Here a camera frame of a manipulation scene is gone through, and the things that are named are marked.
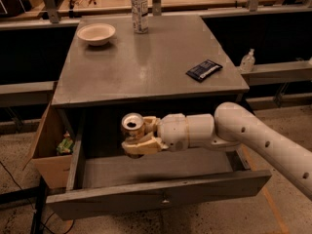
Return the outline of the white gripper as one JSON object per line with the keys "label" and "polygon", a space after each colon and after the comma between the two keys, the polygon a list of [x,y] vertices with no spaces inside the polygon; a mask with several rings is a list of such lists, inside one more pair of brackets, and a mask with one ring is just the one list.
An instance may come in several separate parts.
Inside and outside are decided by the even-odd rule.
{"label": "white gripper", "polygon": [[188,147],[186,117],[169,114],[163,119],[144,116],[144,131],[147,135],[136,140],[125,140],[122,147],[130,155],[156,154],[163,150],[183,151]]}

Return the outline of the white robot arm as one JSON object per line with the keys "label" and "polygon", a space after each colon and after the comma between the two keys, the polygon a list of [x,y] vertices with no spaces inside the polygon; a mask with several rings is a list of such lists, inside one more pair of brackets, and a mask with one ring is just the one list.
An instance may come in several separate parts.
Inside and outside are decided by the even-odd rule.
{"label": "white robot arm", "polygon": [[214,114],[163,118],[129,113],[121,120],[130,157],[161,151],[206,148],[228,151],[241,144],[257,152],[308,199],[312,199],[312,152],[282,136],[234,102],[220,104]]}

